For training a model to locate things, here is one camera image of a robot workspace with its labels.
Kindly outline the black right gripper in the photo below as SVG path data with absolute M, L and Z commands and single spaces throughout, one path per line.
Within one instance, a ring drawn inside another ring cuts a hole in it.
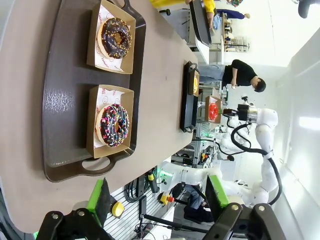
M 248 105 L 246 104 L 239 104 L 237 106 L 237 110 L 225 108 L 221 110 L 221 115 L 225 117 L 233 117 L 238 115 L 238 119 L 240 121 L 247 121 L 248 120 Z

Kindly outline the person's left hand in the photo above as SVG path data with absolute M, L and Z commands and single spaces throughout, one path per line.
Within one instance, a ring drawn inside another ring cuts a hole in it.
M 210 30 L 213 29 L 213 21 L 214 21 L 214 16 L 215 14 L 213 12 L 207 12 L 206 13 L 207 20 L 208 20 L 208 27 Z

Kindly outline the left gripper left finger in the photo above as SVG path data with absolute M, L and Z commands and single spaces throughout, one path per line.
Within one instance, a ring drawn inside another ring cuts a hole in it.
M 64 215 L 48 212 L 37 233 L 37 240 L 112 240 L 104 230 L 110 211 L 111 195 L 106 179 L 97 180 L 86 207 Z

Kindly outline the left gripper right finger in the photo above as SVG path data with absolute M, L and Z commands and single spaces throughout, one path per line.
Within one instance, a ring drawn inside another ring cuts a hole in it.
M 206 240 L 230 240 L 236 234 L 247 240 L 286 239 L 269 204 L 247 207 L 230 202 L 217 176 L 207 177 L 205 196 L 213 215 L 213 225 L 204 236 Z

